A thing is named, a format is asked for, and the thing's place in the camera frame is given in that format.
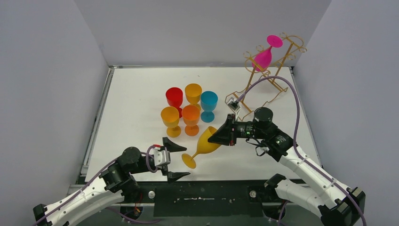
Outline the cyan wine glass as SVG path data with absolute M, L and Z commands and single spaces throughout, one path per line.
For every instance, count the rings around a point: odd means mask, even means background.
M 200 117 L 203 122 L 210 123 L 215 119 L 213 111 L 218 102 L 218 96 L 213 91 L 205 91 L 201 94 L 200 105 L 203 110 Z

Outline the yellow wine glass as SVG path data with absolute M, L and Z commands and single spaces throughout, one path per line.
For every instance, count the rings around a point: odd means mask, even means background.
M 210 143 L 208 142 L 208 139 L 215 134 L 217 131 L 216 128 L 209 126 L 199 137 L 197 141 L 197 147 L 196 147 L 196 152 L 193 156 L 184 153 L 182 154 L 182 160 L 183 163 L 189 167 L 190 169 L 195 169 L 197 164 L 194 160 L 194 158 L 199 155 L 199 154 L 209 154 L 214 152 L 216 149 L 218 149 L 221 145 L 216 144 L 216 143 Z
M 201 106 L 198 102 L 202 94 L 202 87 L 197 83 L 191 83 L 185 87 L 184 91 L 189 104 L 196 106 L 201 111 Z
M 160 115 L 164 125 L 167 127 L 167 135 L 171 138 L 180 136 L 179 111 L 173 106 L 168 106 L 162 109 Z

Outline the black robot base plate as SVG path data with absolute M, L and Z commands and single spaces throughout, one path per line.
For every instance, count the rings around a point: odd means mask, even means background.
M 263 180 L 139 182 L 123 204 L 151 204 L 155 217 L 229 217 L 278 219 L 283 200 Z

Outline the magenta wine glass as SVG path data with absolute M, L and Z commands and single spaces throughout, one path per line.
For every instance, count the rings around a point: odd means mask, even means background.
M 272 61 L 272 48 L 280 48 L 283 46 L 282 39 L 277 35 L 269 35 L 267 37 L 267 43 L 270 45 L 265 51 L 260 52 L 252 63 L 252 67 L 255 71 L 261 72 L 269 67 Z

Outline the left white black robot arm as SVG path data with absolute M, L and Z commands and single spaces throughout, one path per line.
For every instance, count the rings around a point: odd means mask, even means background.
M 128 147 L 76 192 L 53 204 L 35 206 L 35 225 L 75 226 L 113 204 L 138 201 L 143 191 L 134 179 L 134 174 L 160 171 L 168 183 L 189 175 L 188 172 L 168 170 L 170 154 L 186 151 L 186 147 L 172 142 L 168 137 L 163 137 L 162 143 L 150 146 L 148 150 L 153 151 L 153 154 Z

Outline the red wine glass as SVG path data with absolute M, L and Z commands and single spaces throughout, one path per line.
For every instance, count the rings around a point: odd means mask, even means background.
M 178 87 L 171 87 L 166 91 L 166 99 L 170 106 L 176 108 L 179 112 L 179 117 L 182 117 L 183 91 Z

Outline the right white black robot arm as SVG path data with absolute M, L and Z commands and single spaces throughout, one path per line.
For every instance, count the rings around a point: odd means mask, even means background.
M 238 138 L 257 141 L 260 148 L 276 162 L 289 168 L 308 187 L 300 186 L 281 174 L 275 174 L 264 184 L 266 198 L 293 202 L 320 218 L 325 226 L 352 226 L 362 217 L 365 193 L 339 182 L 317 165 L 301 147 L 275 125 L 273 112 L 266 107 L 255 110 L 252 121 L 236 121 L 229 114 L 225 123 L 208 142 L 226 146 L 236 144 Z

